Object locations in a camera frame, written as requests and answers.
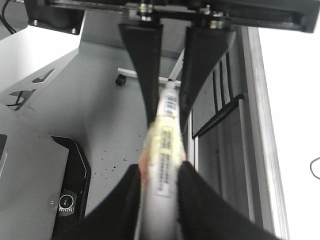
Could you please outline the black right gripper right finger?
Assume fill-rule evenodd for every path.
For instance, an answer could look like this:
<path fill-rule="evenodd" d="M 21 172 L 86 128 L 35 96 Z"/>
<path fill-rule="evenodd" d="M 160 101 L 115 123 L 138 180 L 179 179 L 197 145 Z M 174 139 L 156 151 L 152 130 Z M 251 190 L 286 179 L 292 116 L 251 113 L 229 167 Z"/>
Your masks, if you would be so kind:
<path fill-rule="evenodd" d="M 185 240 L 276 240 L 223 200 L 188 161 L 178 170 L 178 209 Z"/>

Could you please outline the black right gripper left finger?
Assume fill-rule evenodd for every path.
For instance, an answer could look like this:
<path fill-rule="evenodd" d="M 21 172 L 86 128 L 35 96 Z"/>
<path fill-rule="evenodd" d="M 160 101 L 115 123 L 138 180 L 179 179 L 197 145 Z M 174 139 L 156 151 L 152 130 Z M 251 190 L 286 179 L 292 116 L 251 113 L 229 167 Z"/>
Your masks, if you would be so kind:
<path fill-rule="evenodd" d="M 131 164 L 104 200 L 55 240 L 133 240 L 141 201 L 141 173 Z"/>

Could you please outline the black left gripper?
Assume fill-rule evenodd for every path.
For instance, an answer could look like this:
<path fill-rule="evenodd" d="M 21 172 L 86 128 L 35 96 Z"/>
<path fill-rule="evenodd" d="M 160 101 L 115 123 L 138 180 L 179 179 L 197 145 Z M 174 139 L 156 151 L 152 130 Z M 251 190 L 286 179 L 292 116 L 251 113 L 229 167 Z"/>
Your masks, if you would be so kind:
<path fill-rule="evenodd" d="M 28 20 L 54 29 L 71 29 L 85 11 L 123 13 L 133 18 L 173 19 L 196 22 L 220 21 L 248 26 L 313 33 L 320 13 L 318 0 L 25 0 Z M 118 25 L 130 56 L 144 100 L 146 120 L 155 121 L 159 103 L 159 73 L 163 25 L 121 23 Z M 235 40 L 234 29 L 188 26 L 179 90 L 180 127 L 209 74 Z"/>

